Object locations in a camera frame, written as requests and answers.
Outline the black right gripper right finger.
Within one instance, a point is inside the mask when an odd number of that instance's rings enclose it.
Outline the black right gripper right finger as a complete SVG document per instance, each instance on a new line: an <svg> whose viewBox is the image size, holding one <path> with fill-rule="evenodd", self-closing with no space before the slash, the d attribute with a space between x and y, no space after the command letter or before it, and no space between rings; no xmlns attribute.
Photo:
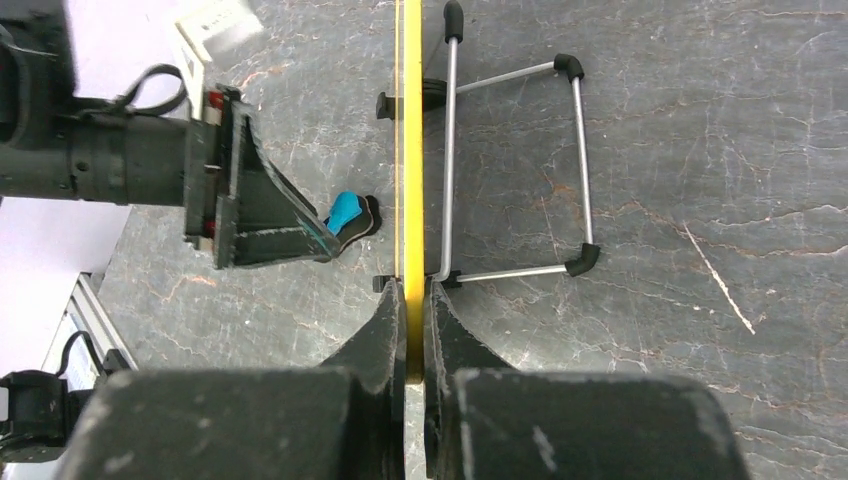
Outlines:
<svg viewBox="0 0 848 480"><path fill-rule="evenodd" d="M446 404L455 373L463 368L513 366L463 325L444 287L435 280L426 285L423 321L426 473L438 479Z"/></svg>

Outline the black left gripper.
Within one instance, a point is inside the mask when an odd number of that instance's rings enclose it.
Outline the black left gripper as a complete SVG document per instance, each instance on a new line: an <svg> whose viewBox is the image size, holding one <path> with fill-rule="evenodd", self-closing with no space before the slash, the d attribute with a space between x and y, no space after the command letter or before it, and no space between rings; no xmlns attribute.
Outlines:
<svg viewBox="0 0 848 480"><path fill-rule="evenodd" d="M238 89L217 84L202 92L200 117L189 120L184 241L210 251L214 240L218 269L336 258L339 240L263 153L255 109L240 99Z"/></svg>

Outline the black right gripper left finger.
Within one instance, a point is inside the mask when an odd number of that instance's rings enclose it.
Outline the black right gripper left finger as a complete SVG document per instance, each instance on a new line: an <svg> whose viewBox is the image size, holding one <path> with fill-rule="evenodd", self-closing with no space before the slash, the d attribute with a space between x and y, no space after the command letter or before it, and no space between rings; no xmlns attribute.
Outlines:
<svg viewBox="0 0 848 480"><path fill-rule="evenodd" d="M371 318L323 367L341 367L350 388L338 473L341 479L403 479L406 305L402 287L383 288Z"/></svg>

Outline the blue whiteboard eraser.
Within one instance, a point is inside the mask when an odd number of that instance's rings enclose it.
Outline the blue whiteboard eraser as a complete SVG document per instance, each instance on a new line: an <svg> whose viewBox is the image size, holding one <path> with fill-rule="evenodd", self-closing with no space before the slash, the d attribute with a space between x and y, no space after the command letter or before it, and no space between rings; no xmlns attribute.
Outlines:
<svg viewBox="0 0 848 480"><path fill-rule="evenodd" d="M374 235L382 226L380 204L373 195L340 193L329 210L324 225L337 238L344 251L355 241Z"/></svg>

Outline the small wood-framed whiteboard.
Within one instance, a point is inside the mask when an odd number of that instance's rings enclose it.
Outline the small wood-framed whiteboard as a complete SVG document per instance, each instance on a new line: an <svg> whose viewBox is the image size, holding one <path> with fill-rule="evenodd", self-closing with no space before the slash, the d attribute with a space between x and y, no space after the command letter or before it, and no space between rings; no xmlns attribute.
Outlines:
<svg viewBox="0 0 848 480"><path fill-rule="evenodd" d="M395 13L396 274L406 304L406 382L424 379L425 235L423 188L422 3L397 1Z"/></svg>

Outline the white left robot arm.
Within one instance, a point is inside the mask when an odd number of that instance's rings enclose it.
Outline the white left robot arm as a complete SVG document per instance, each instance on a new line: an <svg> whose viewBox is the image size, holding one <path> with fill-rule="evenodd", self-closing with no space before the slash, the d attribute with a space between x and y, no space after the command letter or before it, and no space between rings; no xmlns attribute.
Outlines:
<svg viewBox="0 0 848 480"><path fill-rule="evenodd" d="M257 20L212 1L177 20L179 65L145 70L113 99L76 95L66 5L1 5L1 193L5 197L159 205L184 211L184 240L219 269L341 250L314 206L263 154L255 109L207 86L206 41Z"/></svg>

